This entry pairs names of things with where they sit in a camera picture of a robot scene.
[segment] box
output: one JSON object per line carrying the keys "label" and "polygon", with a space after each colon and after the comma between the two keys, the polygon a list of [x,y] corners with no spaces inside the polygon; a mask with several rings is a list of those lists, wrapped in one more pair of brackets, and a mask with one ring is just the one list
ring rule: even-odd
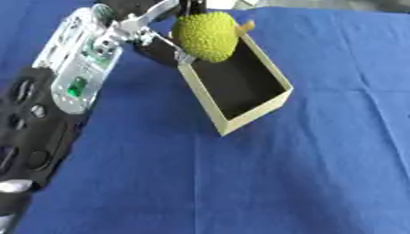
{"label": "box", "polygon": [[196,60],[178,69],[221,135],[278,109],[293,90],[247,34],[228,60]]}

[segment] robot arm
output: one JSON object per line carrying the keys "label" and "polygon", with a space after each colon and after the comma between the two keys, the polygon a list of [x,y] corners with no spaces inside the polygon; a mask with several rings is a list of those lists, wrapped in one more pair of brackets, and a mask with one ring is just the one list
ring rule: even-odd
{"label": "robot arm", "polygon": [[0,234],[9,233],[32,194],[70,154],[124,43],[158,62],[194,58],[148,25],[205,12],[204,0],[101,0],[57,28],[33,65],[0,100]]}

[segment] blue tablecloth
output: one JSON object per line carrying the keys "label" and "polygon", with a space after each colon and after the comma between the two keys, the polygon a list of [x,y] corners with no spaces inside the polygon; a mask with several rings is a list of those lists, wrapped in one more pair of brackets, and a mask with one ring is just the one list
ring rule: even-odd
{"label": "blue tablecloth", "polygon": [[[2,1],[0,84],[89,3]],[[220,138],[175,69],[129,48],[16,233],[410,233],[410,16],[233,14],[256,21],[288,103]]]}

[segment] wooden box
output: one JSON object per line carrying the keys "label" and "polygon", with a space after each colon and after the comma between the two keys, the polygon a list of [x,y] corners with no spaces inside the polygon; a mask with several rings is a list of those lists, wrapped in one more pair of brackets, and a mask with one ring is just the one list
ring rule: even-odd
{"label": "wooden box", "polygon": [[293,90],[247,34],[228,60],[197,60],[178,69],[221,135],[278,109]]}

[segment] jackfruit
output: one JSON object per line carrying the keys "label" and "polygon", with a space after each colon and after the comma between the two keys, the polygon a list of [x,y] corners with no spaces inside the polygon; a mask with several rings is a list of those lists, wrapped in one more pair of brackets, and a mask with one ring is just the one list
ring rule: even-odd
{"label": "jackfruit", "polygon": [[227,13],[182,16],[172,30],[172,36],[190,55],[209,62],[222,62],[234,52],[241,33],[252,29],[248,22],[243,29]]}

